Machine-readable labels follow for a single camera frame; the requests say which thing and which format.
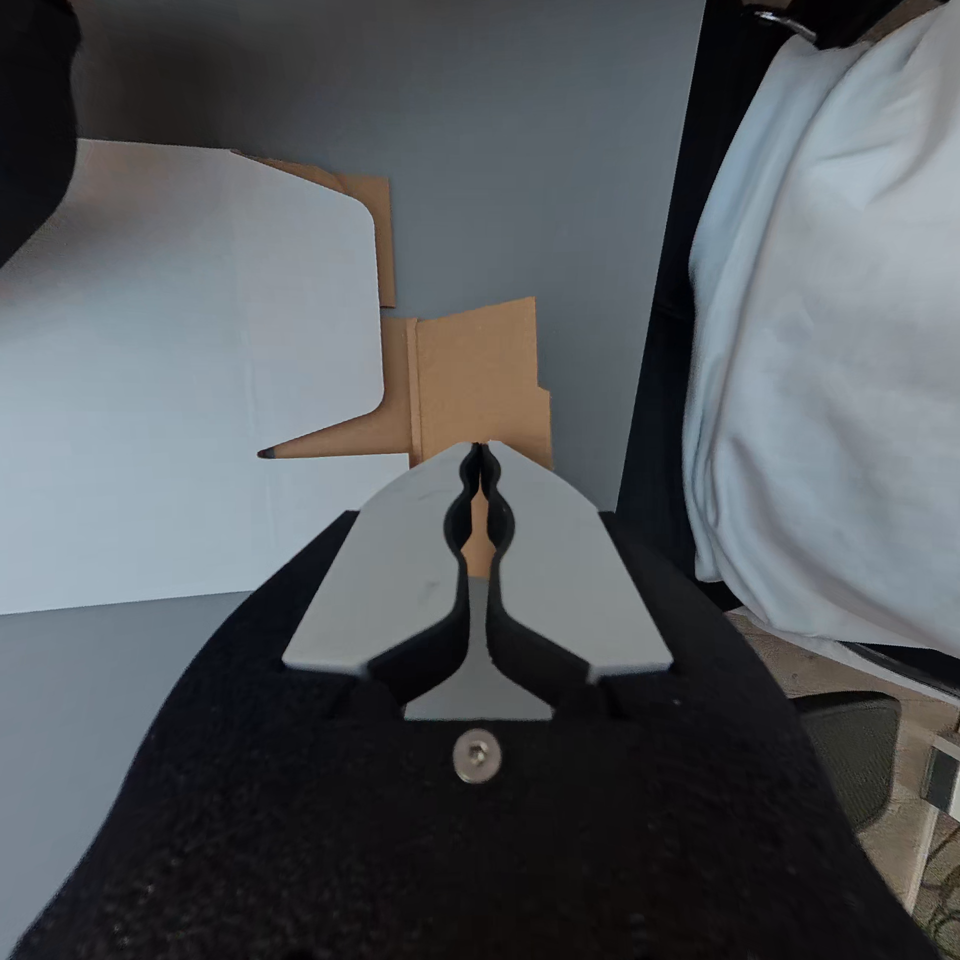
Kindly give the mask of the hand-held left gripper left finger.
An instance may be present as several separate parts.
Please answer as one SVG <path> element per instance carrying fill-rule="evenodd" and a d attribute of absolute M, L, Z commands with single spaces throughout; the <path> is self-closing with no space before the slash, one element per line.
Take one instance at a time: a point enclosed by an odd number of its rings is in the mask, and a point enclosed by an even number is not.
<path fill-rule="evenodd" d="M 467 563 L 482 446 L 460 442 L 357 513 L 282 655 L 290 669 L 446 679 L 470 637 Z"/>

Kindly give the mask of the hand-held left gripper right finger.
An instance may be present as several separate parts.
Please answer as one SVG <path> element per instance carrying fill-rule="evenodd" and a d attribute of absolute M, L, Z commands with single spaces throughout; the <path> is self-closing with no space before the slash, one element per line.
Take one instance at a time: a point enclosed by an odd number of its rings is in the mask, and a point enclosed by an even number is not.
<path fill-rule="evenodd" d="M 498 440 L 483 450 L 486 644 L 518 685 L 597 685 L 669 670 L 663 640 L 594 504 Z"/>

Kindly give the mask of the white cardboard box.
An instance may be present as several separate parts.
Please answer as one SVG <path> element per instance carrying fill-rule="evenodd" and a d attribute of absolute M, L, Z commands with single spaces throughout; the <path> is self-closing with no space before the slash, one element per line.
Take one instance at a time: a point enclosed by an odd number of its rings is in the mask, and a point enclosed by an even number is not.
<path fill-rule="evenodd" d="M 394 303 L 389 183 L 81 139 L 2 267 L 2 615 L 255 590 L 461 441 L 552 466 L 536 302 Z"/>

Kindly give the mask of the black mesh office chair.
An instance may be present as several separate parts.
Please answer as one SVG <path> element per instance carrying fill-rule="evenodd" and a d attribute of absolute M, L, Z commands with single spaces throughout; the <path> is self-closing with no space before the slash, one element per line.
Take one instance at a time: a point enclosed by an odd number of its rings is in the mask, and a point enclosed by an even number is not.
<path fill-rule="evenodd" d="M 793 698 L 839 804 L 858 834 L 900 803 L 928 808 L 933 728 L 946 709 L 958 713 L 959 660 L 920 647 L 834 643 L 831 656 L 810 654 L 811 690 Z"/>

